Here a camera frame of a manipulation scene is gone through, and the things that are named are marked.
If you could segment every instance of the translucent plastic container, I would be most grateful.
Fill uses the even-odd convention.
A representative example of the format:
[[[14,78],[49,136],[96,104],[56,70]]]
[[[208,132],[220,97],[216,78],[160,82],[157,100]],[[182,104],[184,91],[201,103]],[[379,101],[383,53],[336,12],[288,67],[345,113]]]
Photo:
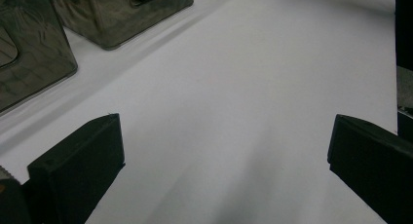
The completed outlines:
[[[0,112],[76,70],[51,0],[0,0]]]
[[[63,25],[104,50],[191,6],[194,0],[54,0]]]

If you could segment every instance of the white surface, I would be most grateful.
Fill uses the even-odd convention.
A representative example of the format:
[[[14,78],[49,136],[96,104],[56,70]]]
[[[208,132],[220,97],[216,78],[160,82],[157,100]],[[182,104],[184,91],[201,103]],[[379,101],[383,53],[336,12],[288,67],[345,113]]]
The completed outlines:
[[[126,167],[88,223],[384,223],[326,160],[336,114],[396,130],[394,0],[196,0],[0,117],[25,167],[120,113]]]

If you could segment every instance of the white table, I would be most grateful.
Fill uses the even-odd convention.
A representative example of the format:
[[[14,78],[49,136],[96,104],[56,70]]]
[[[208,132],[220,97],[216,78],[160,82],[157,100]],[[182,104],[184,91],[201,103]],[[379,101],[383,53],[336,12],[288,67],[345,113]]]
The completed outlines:
[[[396,131],[394,0],[196,0],[0,117],[26,166],[120,113],[127,165],[88,223],[384,223],[329,171],[336,114]]]

